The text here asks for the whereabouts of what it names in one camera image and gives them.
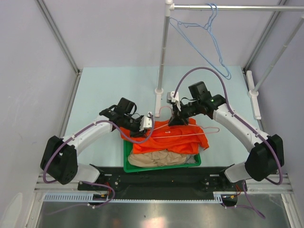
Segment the orange t shirt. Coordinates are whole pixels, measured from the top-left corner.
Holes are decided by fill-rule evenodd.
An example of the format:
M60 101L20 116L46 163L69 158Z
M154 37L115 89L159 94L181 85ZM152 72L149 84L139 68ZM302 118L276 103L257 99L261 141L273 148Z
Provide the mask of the orange t shirt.
M204 131L191 118L189 125L168 126L167 121L156 121L148 141L133 145L133 153L143 154L168 150L179 154L198 154L199 149L209 148Z

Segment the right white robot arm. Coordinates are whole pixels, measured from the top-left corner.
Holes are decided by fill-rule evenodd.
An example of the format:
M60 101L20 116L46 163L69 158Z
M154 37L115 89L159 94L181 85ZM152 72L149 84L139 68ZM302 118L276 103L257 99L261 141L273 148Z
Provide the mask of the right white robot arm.
M228 129L247 149L246 161L227 167L219 178L223 190L231 190L236 182L254 179L262 181L284 165L283 140L277 134L269 134L255 128L243 120L228 105L221 95L212 96L204 82L189 86L192 100L183 104L177 91L167 93L167 103L172 105L169 126L188 125L190 118L198 114L207 115L210 119Z

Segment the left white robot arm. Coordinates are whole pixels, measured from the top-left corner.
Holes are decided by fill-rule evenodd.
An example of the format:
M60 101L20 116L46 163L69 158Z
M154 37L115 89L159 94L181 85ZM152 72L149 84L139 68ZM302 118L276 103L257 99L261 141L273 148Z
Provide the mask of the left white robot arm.
M153 115L148 113L134 118L136 110L134 102L121 98L118 104L102 110L78 132L61 138L49 138L40 163L43 181L46 184L59 182L62 185L72 181L88 182L93 189L101 189L105 184L101 171L93 165L79 163L78 156L97 139L114 130L128 130L128 139L143 137L153 127Z

